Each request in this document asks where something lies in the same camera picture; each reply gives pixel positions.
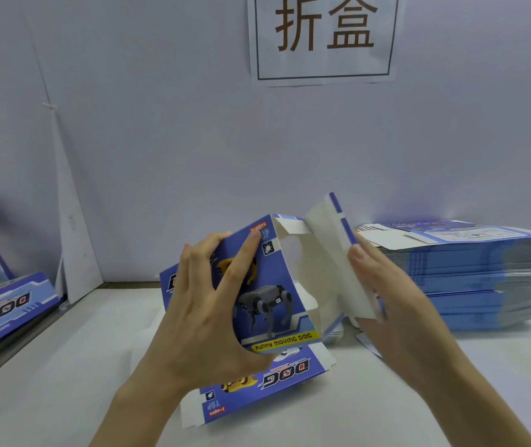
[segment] white table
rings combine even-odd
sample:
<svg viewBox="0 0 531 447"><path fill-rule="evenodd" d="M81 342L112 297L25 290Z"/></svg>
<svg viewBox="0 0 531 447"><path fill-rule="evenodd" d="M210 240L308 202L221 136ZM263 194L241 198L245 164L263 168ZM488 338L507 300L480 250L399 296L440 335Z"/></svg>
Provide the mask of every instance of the white table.
<svg viewBox="0 0 531 447"><path fill-rule="evenodd" d="M161 307L159 290L96 290L0 369L0 447L85 446L129 371L136 333ZM472 343L531 376L531 322ZM354 339L332 348L329 373L203 427L174 414L159 445L447 446L431 413Z"/></svg>

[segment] paper sign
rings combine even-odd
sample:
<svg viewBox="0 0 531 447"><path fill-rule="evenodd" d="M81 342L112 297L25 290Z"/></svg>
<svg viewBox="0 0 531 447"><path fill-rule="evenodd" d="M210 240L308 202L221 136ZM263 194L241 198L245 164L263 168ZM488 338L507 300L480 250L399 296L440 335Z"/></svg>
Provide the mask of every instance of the paper sign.
<svg viewBox="0 0 531 447"><path fill-rule="evenodd" d="M247 0L251 75L261 86L394 78L404 0Z"/></svg>

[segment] robot dog image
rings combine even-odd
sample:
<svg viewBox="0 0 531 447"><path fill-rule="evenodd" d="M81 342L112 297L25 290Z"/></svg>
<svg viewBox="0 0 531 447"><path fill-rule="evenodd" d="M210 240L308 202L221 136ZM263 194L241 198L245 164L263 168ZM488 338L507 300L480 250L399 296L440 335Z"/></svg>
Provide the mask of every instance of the robot dog image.
<svg viewBox="0 0 531 447"><path fill-rule="evenodd" d="M284 303L286 315L282 320L283 325L289 325L292 317L292 295L284 290L282 285L266 285L253 291L243 293L236 304L251 316L251 332L255 326L255 316L263 315L269 324L268 337L274 337L274 309L278 304Z"/></svg>

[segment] yellow robot dog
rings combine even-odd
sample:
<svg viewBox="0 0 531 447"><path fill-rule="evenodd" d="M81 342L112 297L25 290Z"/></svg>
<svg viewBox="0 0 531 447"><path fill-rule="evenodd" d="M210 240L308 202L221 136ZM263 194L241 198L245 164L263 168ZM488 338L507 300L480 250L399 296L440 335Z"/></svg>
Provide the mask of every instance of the yellow robot dog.
<svg viewBox="0 0 531 447"><path fill-rule="evenodd" d="M221 274L226 273L226 270L228 270L228 267L234 260L234 257L232 259L224 259L221 260L217 265L216 268L220 270ZM253 279L257 276L257 258L253 257L253 261L251 262L251 276L249 276L249 279L247 279L247 285L253 282Z"/></svg>

